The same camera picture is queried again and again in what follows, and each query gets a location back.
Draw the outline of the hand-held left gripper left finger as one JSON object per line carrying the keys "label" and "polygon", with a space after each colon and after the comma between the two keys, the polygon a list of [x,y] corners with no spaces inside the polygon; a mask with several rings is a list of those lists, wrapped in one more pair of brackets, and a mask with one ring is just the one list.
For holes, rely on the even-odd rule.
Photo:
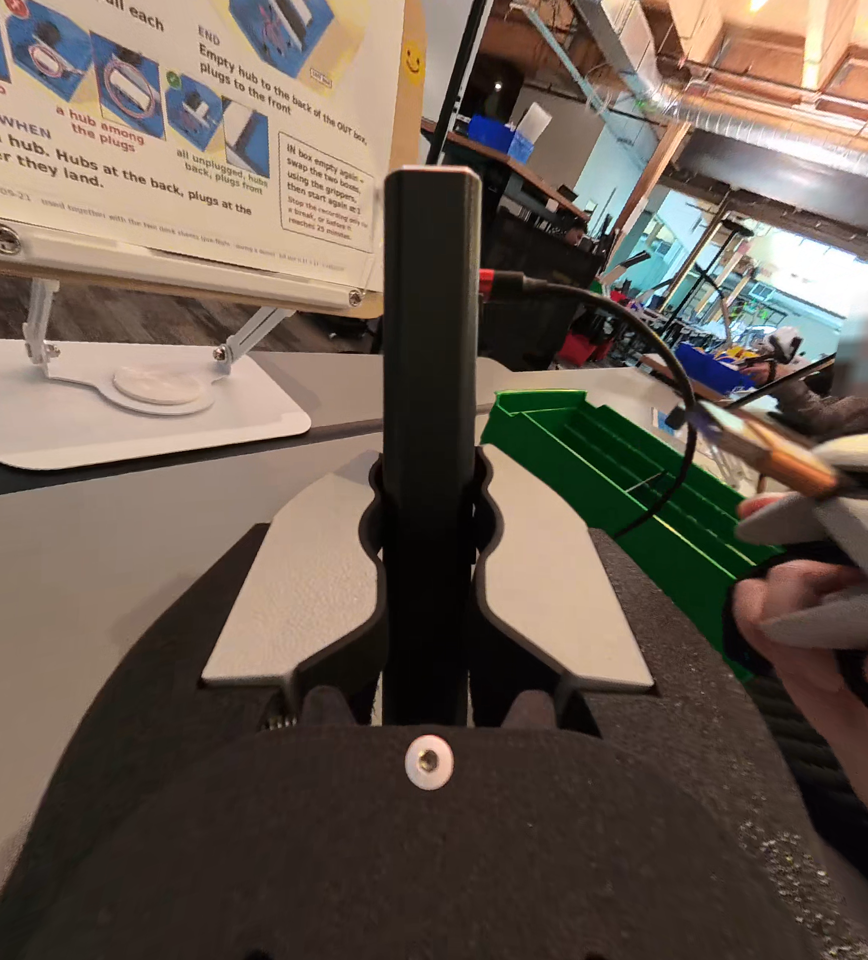
{"label": "hand-held left gripper left finger", "polygon": [[388,653],[380,454],[365,451],[273,517],[201,673],[211,688],[273,688],[292,713],[318,687],[362,699]]}

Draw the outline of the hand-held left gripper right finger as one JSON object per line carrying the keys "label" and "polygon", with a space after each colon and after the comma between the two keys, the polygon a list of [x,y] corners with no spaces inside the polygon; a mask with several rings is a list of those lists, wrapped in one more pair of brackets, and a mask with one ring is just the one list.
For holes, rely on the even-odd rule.
{"label": "hand-held left gripper right finger", "polygon": [[501,724],[524,692],[570,723],[587,694],[652,695],[656,681],[592,535],[554,490],[494,444],[478,451],[469,600],[475,724]]}

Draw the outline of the green plastic bin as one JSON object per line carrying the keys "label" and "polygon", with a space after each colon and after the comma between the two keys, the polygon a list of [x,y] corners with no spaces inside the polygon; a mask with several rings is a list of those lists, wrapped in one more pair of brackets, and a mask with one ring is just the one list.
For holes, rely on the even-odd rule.
{"label": "green plastic bin", "polygon": [[743,684],[767,675],[752,654],[728,654],[724,640],[729,588],[778,554],[736,538],[737,491],[692,464],[659,514],[622,534],[672,486],[682,455],[608,405],[589,404],[583,390],[498,393],[481,442],[507,453],[590,528],[611,536]]}

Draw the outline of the black usb hub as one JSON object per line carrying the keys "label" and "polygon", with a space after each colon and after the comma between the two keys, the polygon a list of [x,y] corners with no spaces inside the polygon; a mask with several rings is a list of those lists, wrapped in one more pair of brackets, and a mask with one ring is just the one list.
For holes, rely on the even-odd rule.
{"label": "black usb hub", "polygon": [[480,208],[465,167],[404,167],[385,181],[382,685],[384,720],[398,726],[466,715]]}

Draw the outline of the person's right hand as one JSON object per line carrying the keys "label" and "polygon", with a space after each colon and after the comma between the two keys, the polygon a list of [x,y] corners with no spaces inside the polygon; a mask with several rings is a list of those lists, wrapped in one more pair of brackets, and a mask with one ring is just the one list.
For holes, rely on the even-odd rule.
{"label": "person's right hand", "polygon": [[733,590],[731,612],[740,635],[774,667],[794,704],[824,738],[868,810],[868,707],[848,689],[835,654],[773,642],[765,624],[817,606],[825,596],[863,581],[857,569],[795,558]]}

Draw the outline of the white stand base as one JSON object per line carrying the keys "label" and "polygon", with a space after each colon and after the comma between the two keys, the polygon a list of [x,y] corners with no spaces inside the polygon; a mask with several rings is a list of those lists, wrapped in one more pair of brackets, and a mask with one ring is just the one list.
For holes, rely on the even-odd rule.
{"label": "white stand base", "polygon": [[59,283],[32,282],[0,339],[0,464],[46,473],[293,438],[310,416],[249,352],[293,312],[261,307],[217,347],[48,342]]}

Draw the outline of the blue storage bin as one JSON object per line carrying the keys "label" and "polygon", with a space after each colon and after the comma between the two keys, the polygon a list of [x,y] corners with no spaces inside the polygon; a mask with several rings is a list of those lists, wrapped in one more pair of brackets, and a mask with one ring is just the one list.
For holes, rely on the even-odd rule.
{"label": "blue storage bin", "polygon": [[752,379],[730,362],[718,359],[712,353],[699,350],[689,343],[679,343],[675,356],[691,380],[719,396],[726,397],[755,389]]}
{"label": "blue storage bin", "polygon": [[465,136],[482,147],[508,156],[515,133],[515,128],[499,120],[476,113],[467,123]]}

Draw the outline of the silver ceiling ducts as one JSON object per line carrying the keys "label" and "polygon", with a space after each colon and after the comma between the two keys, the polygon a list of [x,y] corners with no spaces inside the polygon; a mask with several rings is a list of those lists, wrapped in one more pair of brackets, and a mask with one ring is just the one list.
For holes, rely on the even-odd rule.
{"label": "silver ceiling ducts", "polygon": [[868,2],[511,2],[584,103],[868,178]]}

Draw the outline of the wooden top workbench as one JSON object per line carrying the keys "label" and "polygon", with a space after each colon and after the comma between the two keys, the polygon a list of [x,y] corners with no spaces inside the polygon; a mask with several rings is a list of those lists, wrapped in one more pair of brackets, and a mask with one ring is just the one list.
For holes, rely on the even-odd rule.
{"label": "wooden top workbench", "polygon": [[579,221],[587,226],[590,221],[590,213],[580,210],[528,166],[499,150],[449,131],[442,154],[446,165],[467,166],[480,177],[485,231],[504,205],[553,225]]}

